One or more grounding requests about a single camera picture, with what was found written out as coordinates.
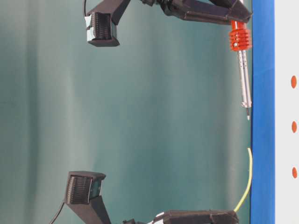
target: soldering iron tip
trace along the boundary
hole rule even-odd
[[[249,115],[249,109],[246,108],[246,112],[247,112],[247,120],[250,120],[250,115]]]

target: yellow wire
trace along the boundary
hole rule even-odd
[[[241,198],[241,200],[239,201],[239,203],[237,204],[236,208],[234,209],[234,212],[237,212],[239,210],[239,208],[242,206],[242,204],[244,203],[249,191],[250,191],[250,187],[251,187],[251,181],[252,181],[252,153],[251,153],[251,149],[248,149],[248,154],[249,154],[249,178],[248,178],[248,183],[247,183],[247,188]]]

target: white panel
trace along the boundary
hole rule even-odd
[[[292,132],[292,122],[299,125],[299,83],[291,87],[292,76],[299,81],[299,3],[275,1],[275,220],[277,224],[298,224],[299,133]]]

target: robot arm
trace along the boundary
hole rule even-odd
[[[240,0],[210,0],[213,4],[197,0],[141,0],[144,4],[160,5],[168,16],[176,16],[186,21],[211,22],[230,25],[231,21],[247,23],[251,18],[247,8]],[[130,0],[103,0],[88,13],[83,14],[86,21],[87,41],[97,47],[120,45],[116,26],[125,12]]]

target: green curtain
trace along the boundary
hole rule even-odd
[[[70,170],[107,175],[113,224],[234,208],[247,184],[250,123],[229,26],[133,0],[121,45],[96,48],[81,0],[4,1],[0,18],[0,223],[48,223]],[[249,223],[249,199],[238,215]],[[65,207],[57,223],[82,221]]]

